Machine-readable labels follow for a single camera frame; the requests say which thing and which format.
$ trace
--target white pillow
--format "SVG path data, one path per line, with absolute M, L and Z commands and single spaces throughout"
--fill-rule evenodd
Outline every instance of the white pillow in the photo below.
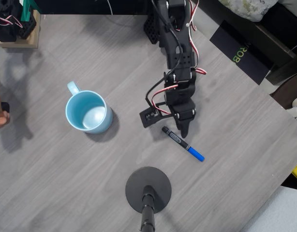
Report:
M 233 13 L 252 22 L 259 22 L 278 0 L 219 0 Z
M 297 0 L 279 0 L 291 13 L 297 16 Z

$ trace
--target black cable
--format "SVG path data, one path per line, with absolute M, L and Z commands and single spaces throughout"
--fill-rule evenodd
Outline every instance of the black cable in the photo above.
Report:
M 178 67 L 179 62 L 180 62 L 180 60 L 181 60 L 182 53 L 183 53 L 183 49 L 182 49 L 181 44 L 179 43 L 179 40 L 178 40 L 176 34 L 175 34 L 175 33 L 173 32 L 173 30 L 170 28 L 170 24 L 167 23 L 167 21 L 165 20 L 165 18 L 161 15 L 160 11 L 158 10 L 158 8 L 157 8 L 157 6 L 156 6 L 154 0 L 151 0 L 151 2 L 152 2 L 152 4 L 153 4 L 153 7 L 154 7 L 154 9 L 155 9 L 155 11 L 156 11 L 158 17 L 161 19 L 161 21 L 163 22 L 164 26 L 165 26 L 166 28 L 169 29 L 169 32 L 173 35 L 173 37 L 174 37 L 174 39 L 176 40 L 176 42 L 177 42 L 177 44 L 178 44 L 178 47 L 179 47 L 179 57 L 178 57 L 178 60 L 177 60 L 177 62 L 176 62 L 176 64 L 175 64 L 175 66 L 173 67 L 173 69 L 171 69 L 171 70 L 170 70 L 170 71 L 169 71 L 169 72 L 168 72 L 168 73 L 167 73 L 161 80 L 159 80 L 156 84 L 154 84 L 153 87 L 149 89 L 149 91 L 147 92 L 147 94 L 146 94 L 146 96 L 145 96 L 145 100 L 147 101 L 147 103 L 149 104 L 149 106 L 150 106 L 151 108 L 154 108 L 154 107 L 152 106 L 152 104 L 150 103 L 150 101 L 149 101 L 149 93 L 151 93 L 152 90 L 155 89 L 155 87 L 156 87 L 157 85 L 159 85 L 163 80 L 165 80 L 165 79 L 166 79 L 170 74 L 172 74 L 172 73 L 174 72 L 174 70 Z

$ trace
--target light blue mug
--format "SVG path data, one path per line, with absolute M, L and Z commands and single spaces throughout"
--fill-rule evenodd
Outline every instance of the light blue mug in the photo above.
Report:
M 66 105 L 69 123 L 90 134 L 106 131 L 112 123 L 113 114 L 104 99 L 93 91 L 81 91 L 73 81 L 68 83 L 68 89 L 73 95 Z

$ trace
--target wood grain surface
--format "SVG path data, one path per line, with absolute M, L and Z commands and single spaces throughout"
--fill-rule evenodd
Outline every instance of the wood grain surface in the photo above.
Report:
M 136 232 L 141 215 L 125 184 L 144 166 L 172 184 L 156 232 L 238 232 L 297 165 L 296 120 L 200 32 L 193 37 L 208 74 L 196 81 L 186 142 L 205 161 L 161 132 L 178 132 L 173 119 L 144 129 L 145 93 L 166 70 L 144 21 L 47 15 L 38 49 L 0 47 L 1 98 L 12 116 L 0 130 L 0 232 Z M 70 81 L 112 107 L 107 132 L 68 124 Z

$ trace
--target black robotic arm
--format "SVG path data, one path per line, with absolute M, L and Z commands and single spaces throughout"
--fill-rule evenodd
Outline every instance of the black robotic arm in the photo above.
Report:
M 156 83 L 147 93 L 149 108 L 140 113 L 146 128 L 163 118 L 174 117 L 178 130 L 185 138 L 189 123 L 196 114 L 191 97 L 195 92 L 195 57 L 189 38 L 190 7 L 185 0 L 151 0 L 148 19 L 144 31 L 152 44 L 159 42 L 167 54 L 167 65 L 171 71 Z M 148 99 L 149 93 L 162 81 L 164 102 L 154 104 Z M 161 110 L 160 105 L 167 105 L 171 113 Z

